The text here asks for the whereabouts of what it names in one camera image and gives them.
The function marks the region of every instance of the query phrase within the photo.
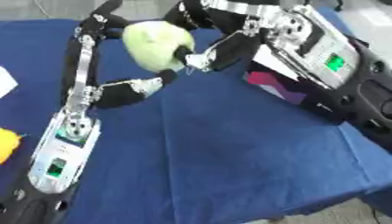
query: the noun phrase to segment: wire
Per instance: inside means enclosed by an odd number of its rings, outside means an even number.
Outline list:
[[[47,18],[51,18],[49,13],[44,9],[44,7],[41,5],[41,2],[39,0],[34,0],[35,5],[39,8],[39,10],[44,14]]]
[[[377,224],[381,224],[380,221],[378,220],[375,209],[373,209],[372,207],[371,207],[371,209],[372,209],[372,215],[373,215],[375,222],[377,222]]]

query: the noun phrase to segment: robotic arm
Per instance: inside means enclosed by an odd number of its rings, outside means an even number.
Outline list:
[[[252,59],[266,45],[295,72],[290,77],[294,85],[311,89],[303,93],[316,99],[315,106],[392,151],[389,66],[310,5],[285,10],[278,1],[183,0],[164,19],[188,30],[218,28],[225,35],[201,54],[179,47],[174,57],[185,65],[220,71],[239,59]]]
[[[110,12],[122,0],[110,0],[82,21],[69,39],[62,76],[61,106],[30,161],[0,198],[0,223],[61,223],[72,204],[81,174],[101,134],[93,107],[109,109],[140,102],[176,78],[165,70],[148,80],[118,80],[98,86],[99,44],[119,39],[129,23]]]

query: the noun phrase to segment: white paper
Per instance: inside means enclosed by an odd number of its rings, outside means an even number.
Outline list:
[[[14,89],[18,83],[12,78],[5,68],[0,66],[0,99]]]
[[[257,54],[253,58],[253,61],[269,67],[270,69],[275,70],[293,80],[298,79],[298,75],[286,66],[280,59],[275,57],[267,45],[260,46]]]

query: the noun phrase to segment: table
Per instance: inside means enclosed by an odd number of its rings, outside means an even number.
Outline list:
[[[0,167],[0,192],[59,109],[63,53],[75,26],[0,24],[0,65],[19,83],[0,99],[0,125],[29,135]],[[199,49],[218,37],[195,35]],[[101,50],[100,82],[152,76],[120,41]],[[240,63],[182,74],[143,103],[95,111],[102,135],[66,223],[241,223],[307,214],[392,185],[385,150],[348,124],[334,127],[251,87],[245,70]]]

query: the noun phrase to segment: led light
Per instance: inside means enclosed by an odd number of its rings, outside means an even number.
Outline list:
[[[326,66],[334,72],[338,72],[344,65],[345,61],[337,54],[332,54],[328,61],[325,63]]]
[[[63,160],[61,158],[55,158],[52,161],[51,166],[49,166],[49,169],[47,170],[46,174],[48,174],[52,177],[58,178],[61,175],[61,173],[63,172],[64,166],[66,166],[66,163],[67,163],[66,160]]]

